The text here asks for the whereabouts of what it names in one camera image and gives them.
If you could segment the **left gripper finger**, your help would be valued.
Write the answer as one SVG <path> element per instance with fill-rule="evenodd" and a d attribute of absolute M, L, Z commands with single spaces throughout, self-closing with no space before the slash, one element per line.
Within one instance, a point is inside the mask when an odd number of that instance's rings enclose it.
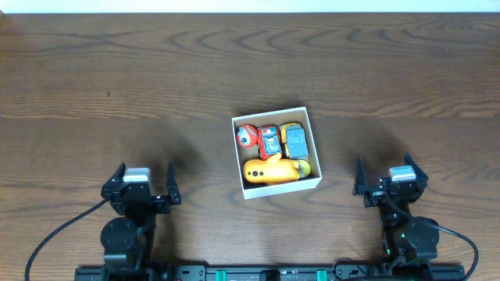
<path fill-rule="evenodd" d="M 169 196 L 178 195 L 177 181 L 175 180 L 173 163 L 169 162 L 166 176 L 166 188 Z"/>
<path fill-rule="evenodd" d="M 113 175 L 106 181 L 105 185 L 107 187 L 112 187 L 115 183 L 121 182 L 123 180 L 124 173 L 126 171 L 126 164 L 121 163 Z"/>

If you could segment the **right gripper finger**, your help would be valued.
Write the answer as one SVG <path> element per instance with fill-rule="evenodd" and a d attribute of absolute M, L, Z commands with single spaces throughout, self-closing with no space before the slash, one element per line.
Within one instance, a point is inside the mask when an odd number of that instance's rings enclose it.
<path fill-rule="evenodd" d="M 365 188 L 366 187 L 366 175 L 364 171 L 363 161 L 358 158 L 356 164 L 356 175 L 355 175 L 355 185 L 354 188 Z"/>
<path fill-rule="evenodd" d="M 415 161 L 407 151 L 404 153 L 404 161 L 406 165 L 412 167 L 417 180 L 428 180 L 428 175 L 415 163 Z"/>

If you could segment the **yellow yo-yo with string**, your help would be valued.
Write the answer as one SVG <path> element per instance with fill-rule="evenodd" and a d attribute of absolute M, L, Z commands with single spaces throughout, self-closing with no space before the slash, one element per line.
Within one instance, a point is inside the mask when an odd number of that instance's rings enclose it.
<path fill-rule="evenodd" d="M 298 172 L 301 178 L 309 176 L 311 173 L 311 166 L 306 160 L 298 161 Z"/>

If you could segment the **yellow grey toy truck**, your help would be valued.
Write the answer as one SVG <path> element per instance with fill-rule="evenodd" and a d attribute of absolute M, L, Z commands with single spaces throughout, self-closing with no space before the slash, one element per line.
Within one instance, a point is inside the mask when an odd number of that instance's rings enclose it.
<path fill-rule="evenodd" d="M 285 123 L 281 125 L 280 134 L 286 158 L 306 160 L 309 157 L 305 130 L 301 123 Z"/>

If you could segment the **orange rubber animal toy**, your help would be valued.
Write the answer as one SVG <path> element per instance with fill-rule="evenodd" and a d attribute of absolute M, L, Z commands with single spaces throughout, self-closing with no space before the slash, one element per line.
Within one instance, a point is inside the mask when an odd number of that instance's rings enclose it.
<path fill-rule="evenodd" d="M 274 185 L 298 180 L 299 168 L 299 160 L 283 158 L 277 153 L 266 160 L 248 160 L 243 167 L 243 176 L 249 183 Z"/>

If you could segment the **red eyeball toy ball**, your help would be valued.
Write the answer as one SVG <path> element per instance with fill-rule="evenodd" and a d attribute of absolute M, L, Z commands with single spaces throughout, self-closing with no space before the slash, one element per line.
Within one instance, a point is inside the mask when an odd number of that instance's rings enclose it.
<path fill-rule="evenodd" d="M 258 131 L 255 126 L 244 124 L 235 131 L 237 144 L 243 148 L 250 148 L 258 142 Z"/>

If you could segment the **red toy fire truck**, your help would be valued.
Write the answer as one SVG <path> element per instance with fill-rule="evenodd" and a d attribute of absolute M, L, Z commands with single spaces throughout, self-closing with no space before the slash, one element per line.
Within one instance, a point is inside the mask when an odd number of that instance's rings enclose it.
<path fill-rule="evenodd" d="M 257 129 L 259 157 L 267 160 L 269 157 L 281 153 L 280 132 L 274 125 L 261 126 Z"/>

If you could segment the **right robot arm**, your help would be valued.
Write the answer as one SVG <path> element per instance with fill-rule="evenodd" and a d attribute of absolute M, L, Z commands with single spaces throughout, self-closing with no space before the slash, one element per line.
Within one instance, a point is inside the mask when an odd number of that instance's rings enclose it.
<path fill-rule="evenodd" d="M 382 245 L 387 258 L 372 275 L 434 280 L 431 260 L 438 256 L 440 234 L 436 222 L 410 214 L 409 204 L 423 194 L 427 174 L 404 154 L 405 164 L 389 169 L 389 176 L 369 184 L 363 161 L 357 161 L 352 194 L 363 197 L 365 207 L 377 207 L 382 225 Z"/>

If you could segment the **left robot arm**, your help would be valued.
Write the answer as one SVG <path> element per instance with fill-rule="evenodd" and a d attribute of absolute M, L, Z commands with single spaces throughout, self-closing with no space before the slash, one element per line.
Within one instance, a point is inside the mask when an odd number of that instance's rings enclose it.
<path fill-rule="evenodd" d="M 181 203 L 181 196 L 170 163 L 166 176 L 166 194 L 151 192 L 151 170 L 119 168 L 102 186 L 101 196 L 119 215 L 101 231 L 104 248 L 104 280 L 174 280 L 173 269 L 153 261 L 156 216 L 170 213 Z"/>

